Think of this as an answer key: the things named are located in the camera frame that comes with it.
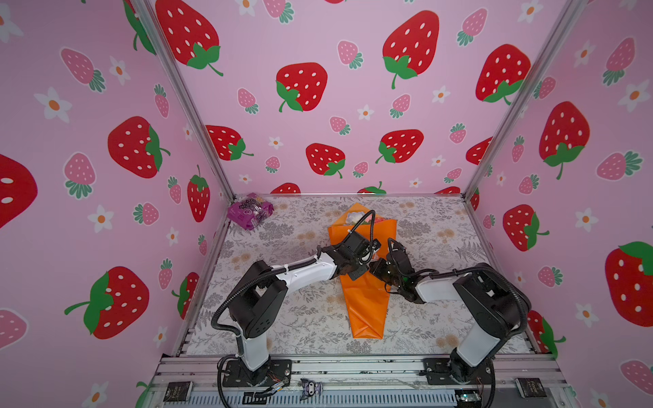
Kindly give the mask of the orange wrapping paper sheet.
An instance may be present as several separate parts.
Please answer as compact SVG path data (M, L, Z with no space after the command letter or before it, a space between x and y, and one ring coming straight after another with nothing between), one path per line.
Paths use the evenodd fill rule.
M356 203L344 215L328 227L331 244L338 244L345 238L349 226L346 224L347 214L350 212L365 213L368 209ZM374 256L375 260L384 258L389 249L387 240L396 239L397 221L376 217L374 225L374 238L381 242L381 248ZM345 302L349 312L350 326L353 338L357 339L383 339L386 316L389 307L389 294L384 289L384 284L366 272L357 280L350 277L340 277L341 286L345 295Z

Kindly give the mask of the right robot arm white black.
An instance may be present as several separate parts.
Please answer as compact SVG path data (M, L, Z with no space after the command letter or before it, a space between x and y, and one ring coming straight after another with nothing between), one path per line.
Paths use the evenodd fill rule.
M389 239L389 253L371 263L370 272L384 282L387 292L413 304L460 300L474 318L464 340L452 350L446 373L458 384L468 384L491 372L491 359L511 338L527 329L530 299L488 263L462 270L416 270L406 248Z

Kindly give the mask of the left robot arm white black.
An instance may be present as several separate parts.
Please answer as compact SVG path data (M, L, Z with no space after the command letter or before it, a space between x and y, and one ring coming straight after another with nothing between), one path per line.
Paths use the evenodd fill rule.
M339 243L317 248L316 254L295 263L272 266L253 263L214 312L211 327L236 339L238 372L246 384L259 385L272 369L267 332L288 294L342 275L362 277L381 248L374 237L376 212L364 212Z

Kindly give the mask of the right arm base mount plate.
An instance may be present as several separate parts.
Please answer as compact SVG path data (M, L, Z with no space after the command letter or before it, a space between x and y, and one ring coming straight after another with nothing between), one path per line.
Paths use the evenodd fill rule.
M470 367L462 360L426 358L423 360L425 377L429 385L463 386L491 385L495 379L488 361Z

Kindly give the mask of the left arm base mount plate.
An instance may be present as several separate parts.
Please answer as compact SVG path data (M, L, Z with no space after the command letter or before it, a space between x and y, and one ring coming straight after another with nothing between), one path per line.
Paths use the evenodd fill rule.
M292 375L292 360L271 359L250 371L241 360L229 360L222 369L221 385L228 388L270 387L287 384Z

